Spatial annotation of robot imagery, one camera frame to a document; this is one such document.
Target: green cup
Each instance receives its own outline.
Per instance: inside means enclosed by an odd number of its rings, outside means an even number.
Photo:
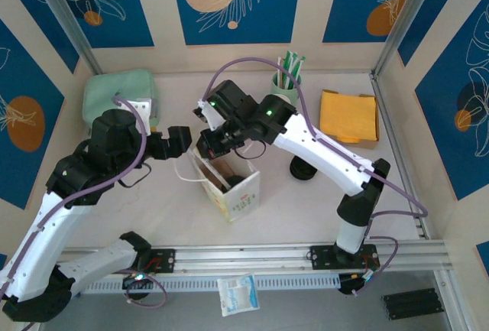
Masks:
[[[302,86],[302,79],[299,76],[299,79],[297,82]],[[297,89],[294,87],[292,89],[282,89],[277,85],[277,74],[272,77],[272,82],[271,82],[271,87],[270,87],[270,94],[277,94],[280,96],[285,96],[289,100],[288,102],[293,105],[294,107],[297,106],[297,102],[299,101],[299,92]]]

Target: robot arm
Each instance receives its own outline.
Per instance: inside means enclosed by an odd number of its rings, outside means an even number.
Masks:
[[[151,104],[145,106],[146,111],[151,109]],[[136,167],[141,167],[150,157],[166,160],[187,151],[191,144],[188,127],[170,127],[170,137],[162,139],[161,133],[150,132],[149,112],[140,116],[146,121],[148,137],[143,158]],[[47,322],[93,281],[121,269],[141,270],[150,261],[150,244],[129,232],[101,251],[56,265],[80,220],[114,184],[66,204],[44,223],[42,230],[38,228],[46,213],[63,199],[117,176],[134,161],[141,148],[141,134],[135,124],[130,112],[108,110],[93,122],[92,137],[58,162],[47,182],[36,219],[14,257],[0,271],[0,285],[3,285],[15,260],[26,251],[3,297],[7,300],[3,311],[11,320]],[[39,233],[31,240],[31,234],[36,231]]]
[[[321,138],[334,145],[362,167],[386,177],[390,165],[380,159],[371,162],[357,156],[316,129],[309,132],[304,116],[279,96],[268,95],[258,104],[232,81],[219,84],[206,102],[200,101],[194,111],[206,120],[210,129],[201,131],[197,148],[201,156],[213,159],[244,146],[247,139],[276,145],[302,158],[333,179],[345,195],[338,207],[342,224],[336,245],[338,252],[356,254],[364,240],[374,207],[383,184],[359,170],[317,141]]]

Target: mint green cloth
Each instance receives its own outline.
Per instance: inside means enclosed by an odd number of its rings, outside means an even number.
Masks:
[[[92,126],[95,118],[108,109],[115,108],[112,97],[118,93],[122,98],[136,101],[153,98],[159,101],[153,74],[149,70],[137,69],[122,73],[93,76],[85,86],[83,97],[83,120]],[[158,125],[160,115],[150,120],[151,126]]]

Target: floor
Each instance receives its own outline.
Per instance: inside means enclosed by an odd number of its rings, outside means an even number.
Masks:
[[[210,81],[210,73],[165,74],[157,76],[160,90],[160,124],[164,134],[171,125],[188,125],[194,137],[207,125],[192,113]],[[226,73],[257,101],[267,94],[271,74]],[[313,123],[319,121],[319,102],[323,89],[352,95],[373,94],[367,74],[331,74],[308,72],[303,76],[306,104]],[[374,150],[352,148],[353,152],[375,161],[391,162],[389,178],[400,185],[384,124],[380,121],[380,141]],[[68,247],[102,247],[120,234],[135,231],[152,245],[253,245],[334,241],[340,223],[336,208],[343,192],[323,174],[300,182],[290,176],[292,155],[275,147],[252,161],[261,172],[261,205],[250,215],[232,224],[208,199],[200,183],[180,180],[172,161],[153,161],[153,173],[135,188],[116,186],[105,193],[97,207],[73,233]],[[176,160],[184,177],[196,174],[187,156]],[[125,179],[127,184],[145,172],[136,171]],[[377,210],[410,210],[407,201],[385,189]],[[415,223],[408,216],[384,216],[376,219],[372,235],[392,235],[397,239],[417,239]]]
[[[389,321],[382,295],[436,287],[429,272],[386,273],[358,298],[337,290],[276,290],[258,294],[260,309],[223,318],[213,293],[173,293],[159,310],[127,304],[122,295],[84,295],[74,299],[42,331],[443,331],[445,313]],[[160,295],[152,295],[159,301]]]

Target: white table surface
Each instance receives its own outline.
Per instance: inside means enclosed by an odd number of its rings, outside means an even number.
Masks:
[[[270,88],[270,73],[225,73],[260,102]],[[198,98],[209,83],[210,73],[165,74],[157,76],[160,88],[159,131],[167,133],[171,125],[188,125],[193,143],[206,124],[192,113]],[[303,75],[306,103],[314,124],[319,122],[322,89],[352,95],[373,94],[367,74],[331,74],[308,72]],[[381,139],[374,150],[352,148],[372,161],[379,157],[391,163],[389,179],[401,185],[384,124],[380,121]],[[255,144],[253,150],[260,149]],[[173,160],[147,161],[152,174],[136,187],[119,185],[104,193],[99,204],[73,233],[68,247],[102,247],[120,234],[135,231],[152,245],[253,245],[333,242],[340,223],[336,208],[343,192],[321,173],[310,181],[295,180],[289,172],[292,154],[269,146],[267,153],[253,162],[261,172],[261,205],[238,221],[228,223],[207,197],[200,183],[180,180],[173,171]],[[182,176],[195,178],[186,155],[177,161]],[[134,182],[143,171],[134,171],[125,179]],[[386,187],[376,211],[409,211],[407,201]],[[391,235],[397,239],[417,239],[414,220],[408,216],[377,218],[372,235]]]

